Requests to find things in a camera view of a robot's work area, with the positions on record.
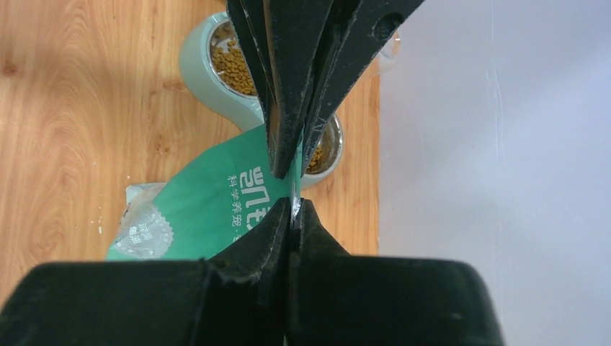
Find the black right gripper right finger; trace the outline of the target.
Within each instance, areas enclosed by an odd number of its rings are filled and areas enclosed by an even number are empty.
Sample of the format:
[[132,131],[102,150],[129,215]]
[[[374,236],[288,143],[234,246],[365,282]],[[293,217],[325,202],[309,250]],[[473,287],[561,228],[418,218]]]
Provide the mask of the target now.
[[455,260],[350,255],[300,208],[290,253],[289,345],[503,345],[482,277]]

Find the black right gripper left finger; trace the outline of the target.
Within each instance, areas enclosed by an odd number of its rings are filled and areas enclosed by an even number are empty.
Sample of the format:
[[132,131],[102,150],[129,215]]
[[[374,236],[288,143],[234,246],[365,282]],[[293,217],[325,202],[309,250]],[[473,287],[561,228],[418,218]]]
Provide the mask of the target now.
[[48,262],[1,310],[3,345],[283,345],[259,304],[264,258]]

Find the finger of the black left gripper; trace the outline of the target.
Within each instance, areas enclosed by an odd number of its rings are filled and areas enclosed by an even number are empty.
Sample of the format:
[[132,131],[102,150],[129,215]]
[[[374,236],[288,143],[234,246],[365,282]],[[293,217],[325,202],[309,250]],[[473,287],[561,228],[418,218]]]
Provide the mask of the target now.
[[332,1],[227,1],[226,11],[263,111],[269,165],[284,178],[299,148],[306,167],[329,116],[315,114]]
[[305,171],[331,116],[396,30],[422,4],[419,0],[333,1],[319,43],[316,81],[305,118]]

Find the green pet food bag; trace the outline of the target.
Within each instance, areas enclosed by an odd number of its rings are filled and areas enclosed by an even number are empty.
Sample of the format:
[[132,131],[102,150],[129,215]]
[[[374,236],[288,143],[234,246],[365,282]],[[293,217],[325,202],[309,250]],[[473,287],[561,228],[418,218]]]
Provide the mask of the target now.
[[238,241],[292,177],[270,171],[263,125],[203,151],[168,182],[131,185],[109,261],[211,258]]

